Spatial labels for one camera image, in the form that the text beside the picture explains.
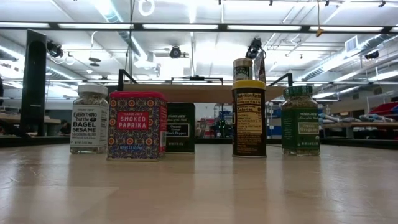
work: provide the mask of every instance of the white label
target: white label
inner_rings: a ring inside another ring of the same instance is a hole
[[[70,145],[75,147],[106,146],[109,108],[73,105]]]

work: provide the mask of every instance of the spice jar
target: spice jar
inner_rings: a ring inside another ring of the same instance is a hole
[[[318,104],[311,86],[292,86],[284,90],[282,104],[282,148],[284,154],[320,154]]]
[[[107,148],[108,89],[99,85],[80,85],[73,102],[70,152],[101,154]]]

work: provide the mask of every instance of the air vent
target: air vent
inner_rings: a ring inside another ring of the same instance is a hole
[[[379,95],[383,93],[383,89],[381,87],[377,87],[373,90],[373,95]]]
[[[358,47],[358,36],[355,36],[350,40],[347,40],[345,46],[346,46],[346,52],[356,50],[356,48]]]

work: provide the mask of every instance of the ceiling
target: ceiling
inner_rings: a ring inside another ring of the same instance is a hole
[[[24,22],[107,22],[101,10],[107,10],[113,4],[121,22],[130,21],[129,0],[12,0],[0,1],[0,21]],[[222,1],[217,0],[155,0],[151,15],[143,16],[140,1],[134,6],[133,22],[153,23],[237,23],[237,24],[310,24],[319,22],[323,25],[344,26],[395,26],[397,24],[396,7],[398,1],[388,1],[384,7],[378,7],[380,1],[325,1],[317,8],[316,1],[276,1],[269,6],[269,1]],[[150,11],[150,3],[142,5],[143,13]],[[99,79],[107,76],[117,79],[118,70],[125,68],[127,43],[117,32],[92,31],[48,31],[48,40],[62,44],[66,56],[54,59],[66,72],[76,73],[87,79]],[[233,33],[233,32],[195,32],[191,50],[189,32],[133,32],[141,48],[156,55],[155,63],[161,66],[160,74],[153,69],[132,66],[132,74],[137,79],[169,80],[170,77],[191,75],[190,58],[171,59],[168,53],[173,45],[179,45],[189,57],[193,55],[196,75],[223,77],[232,80],[233,60],[245,56],[252,39],[259,37],[267,49],[266,71],[269,80],[276,79],[287,72],[292,72],[298,79],[307,69],[317,66],[323,59],[344,49],[345,42],[354,34],[271,34],[271,33]],[[0,36],[16,45],[25,46],[25,30],[0,30]],[[373,35],[358,35],[358,40],[371,38]],[[378,60],[388,58],[398,50],[396,40],[380,45]],[[92,67],[89,57],[101,59],[100,67]],[[392,60],[379,68],[395,63]],[[363,61],[362,66],[375,63]],[[360,69],[360,57],[353,57],[340,66],[329,70],[322,78],[332,81],[342,75]]]

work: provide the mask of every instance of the white lid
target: white lid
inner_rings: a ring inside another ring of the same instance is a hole
[[[99,93],[102,95],[108,95],[108,88],[105,86],[95,85],[95,84],[84,84],[79,85],[77,88],[78,93]]]

